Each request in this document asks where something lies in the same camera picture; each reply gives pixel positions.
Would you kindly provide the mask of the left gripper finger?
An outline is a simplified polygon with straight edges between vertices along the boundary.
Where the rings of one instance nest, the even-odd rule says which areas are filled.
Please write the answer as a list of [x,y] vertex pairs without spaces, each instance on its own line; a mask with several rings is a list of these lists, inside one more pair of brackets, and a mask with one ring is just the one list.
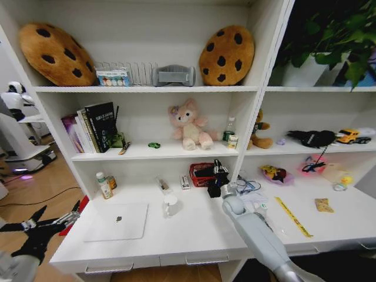
[[28,220],[21,223],[7,223],[1,227],[1,232],[23,231],[25,233],[42,232],[47,231],[48,227],[38,223],[38,220],[42,217],[47,205],[44,205],[38,211],[36,211]]
[[63,227],[69,227],[73,225],[80,217],[79,206],[80,200],[76,202],[70,213],[57,219],[57,224]]

